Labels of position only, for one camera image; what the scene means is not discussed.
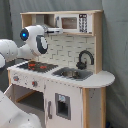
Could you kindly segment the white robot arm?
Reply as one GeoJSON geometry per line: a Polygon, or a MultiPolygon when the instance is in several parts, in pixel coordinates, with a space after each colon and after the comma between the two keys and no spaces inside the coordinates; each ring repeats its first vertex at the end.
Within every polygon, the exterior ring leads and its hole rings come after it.
{"type": "MultiPolygon", "coordinates": [[[[63,29],[59,27],[31,25],[24,27],[20,32],[20,38],[25,42],[22,47],[17,47],[12,40],[0,39],[0,74],[9,61],[16,58],[33,59],[45,54],[48,49],[45,35],[62,33],[63,29]]],[[[38,116],[19,109],[0,90],[0,128],[42,128],[42,126],[38,116]]]]}

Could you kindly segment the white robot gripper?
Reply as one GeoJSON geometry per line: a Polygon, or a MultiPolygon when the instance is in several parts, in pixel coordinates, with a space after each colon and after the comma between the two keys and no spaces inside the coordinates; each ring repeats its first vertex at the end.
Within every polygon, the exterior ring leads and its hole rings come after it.
{"type": "Polygon", "coordinates": [[[47,25],[42,25],[44,32],[50,35],[56,35],[56,34],[62,34],[63,29],[62,28],[52,28],[47,25]]]}

